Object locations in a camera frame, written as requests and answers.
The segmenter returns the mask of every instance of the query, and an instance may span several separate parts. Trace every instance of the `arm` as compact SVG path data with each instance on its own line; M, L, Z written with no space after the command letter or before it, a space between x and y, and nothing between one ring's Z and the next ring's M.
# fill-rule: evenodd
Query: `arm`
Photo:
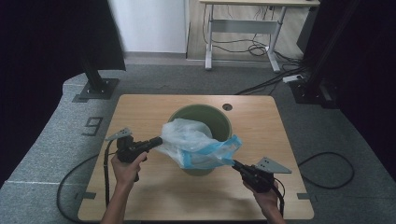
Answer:
M129 193L134 186L134 178L140 171L140 162L147 156L147 152L140 154L132 163L121 162L117 155L113 157L111 163L116 176L117 184L113 196L108 204L107 210L102 217L101 224L122 223L125 216L125 207L128 201Z
M256 192L251 186L244 182L245 187L253 192L253 196L256 199L257 204L262 209L262 214L267 218L270 224L286 224L277 208L277 196L273 190L265 193Z

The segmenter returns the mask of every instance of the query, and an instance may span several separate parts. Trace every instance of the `white wall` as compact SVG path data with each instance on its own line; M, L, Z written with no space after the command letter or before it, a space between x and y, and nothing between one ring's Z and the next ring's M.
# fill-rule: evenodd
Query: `white wall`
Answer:
M108 0L124 52L186 53L188 0Z

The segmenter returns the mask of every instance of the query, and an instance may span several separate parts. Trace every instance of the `person's left hand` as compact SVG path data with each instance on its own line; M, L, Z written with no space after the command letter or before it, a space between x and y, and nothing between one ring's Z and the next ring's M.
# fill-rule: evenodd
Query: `person's left hand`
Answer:
M143 152L132 163L121 162L117 158L117 155L111 159L114 175L117 179L117 185L119 187L131 189L134 186L134 178L140 171L140 162L142 162L147 157L147 155L147 152Z

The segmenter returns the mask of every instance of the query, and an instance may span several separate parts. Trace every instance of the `desk foot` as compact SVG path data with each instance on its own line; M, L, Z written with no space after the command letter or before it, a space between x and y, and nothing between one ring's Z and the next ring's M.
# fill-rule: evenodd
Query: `desk foot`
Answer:
M212 45L206 44L205 69L212 70Z
M270 60L270 63L273 67L274 72L279 73L280 68L279 68L279 65L277 64L274 53L270 52L269 47L265 47L265 50L267 51L267 56L268 56L268 59Z

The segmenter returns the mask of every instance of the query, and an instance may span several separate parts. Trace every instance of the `gray carpet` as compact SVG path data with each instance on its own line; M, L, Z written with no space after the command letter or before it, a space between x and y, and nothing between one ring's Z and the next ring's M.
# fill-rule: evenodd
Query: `gray carpet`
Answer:
M207 72L202 66L138 64L128 65L127 72L100 74L120 79L110 100L73 103L87 79L79 75L64 83L58 108L0 190L0 223L72 223L56 207L57 188L71 169L100 151L120 95L235 94L275 76L269 68L214 67ZM264 95L271 89L253 94ZM319 152L338 152L351 161L356 171L353 181L341 189L321 189L305 182L315 217L288 222L396 223L395 182L346 117L336 109L295 104L284 83L279 83L272 95L297 162ZM86 127L89 118L102 118L97 134L93 127ZM72 218L77 217L94 163L85 163L65 182L61 204ZM325 186L336 186L350 175L347 164L332 155L308 162L301 171Z

